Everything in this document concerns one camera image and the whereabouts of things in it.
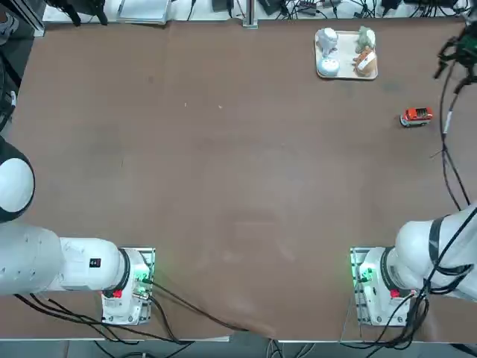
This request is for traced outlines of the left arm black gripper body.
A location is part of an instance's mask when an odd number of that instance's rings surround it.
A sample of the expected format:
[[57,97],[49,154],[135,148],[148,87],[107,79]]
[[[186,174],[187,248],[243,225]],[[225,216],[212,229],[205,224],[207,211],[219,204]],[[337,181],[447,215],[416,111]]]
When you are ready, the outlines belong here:
[[48,0],[46,3],[52,7],[103,8],[105,0]]

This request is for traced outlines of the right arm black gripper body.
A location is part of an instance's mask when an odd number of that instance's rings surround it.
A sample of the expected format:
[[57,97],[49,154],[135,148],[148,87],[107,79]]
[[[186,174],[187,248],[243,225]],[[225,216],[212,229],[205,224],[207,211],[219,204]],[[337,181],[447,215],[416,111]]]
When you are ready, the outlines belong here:
[[476,25],[468,25],[458,36],[456,57],[464,67],[476,65]]

